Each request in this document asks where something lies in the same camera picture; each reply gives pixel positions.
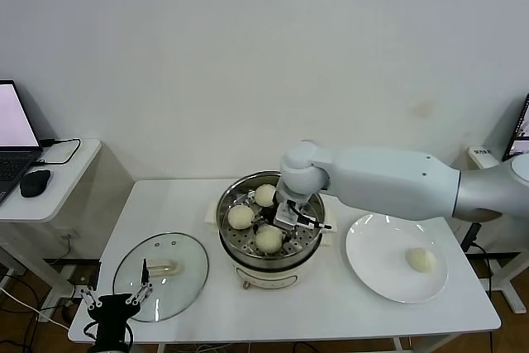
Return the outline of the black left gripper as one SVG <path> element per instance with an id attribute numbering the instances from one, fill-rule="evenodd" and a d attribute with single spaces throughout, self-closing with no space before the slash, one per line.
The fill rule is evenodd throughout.
<path id="1" fill-rule="evenodd" d="M 143 259 L 140 289 L 135 294 L 121 293 L 99 298 L 91 286 L 80 289 L 88 315 L 93 320 L 88 328 L 97 326 L 94 345 L 132 346 L 134 336 L 128 320 L 140 312 L 140 304 L 150 296 L 152 289 L 146 259 Z"/>

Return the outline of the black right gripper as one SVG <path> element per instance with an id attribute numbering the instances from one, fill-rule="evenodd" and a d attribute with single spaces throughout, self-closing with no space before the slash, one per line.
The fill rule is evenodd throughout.
<path id="1" fill-rule="evenodd" d="M 253 221 L 251 222 L 251 230 L 254 234 L 257 234 L 258 230 L 265 225 L 278 228 L 280 231 L 285 231 L 284 228 L 277 226 L 274 223 L 275 216 L 277 214 L 279 205 L 275 203 L 270 207 L 261 207 L 258 213 L 255 214 Z M 298 249 L 298 233 L 293 231 L 286 231 L 283 234 L 283 248 L 284 249 Z"/>

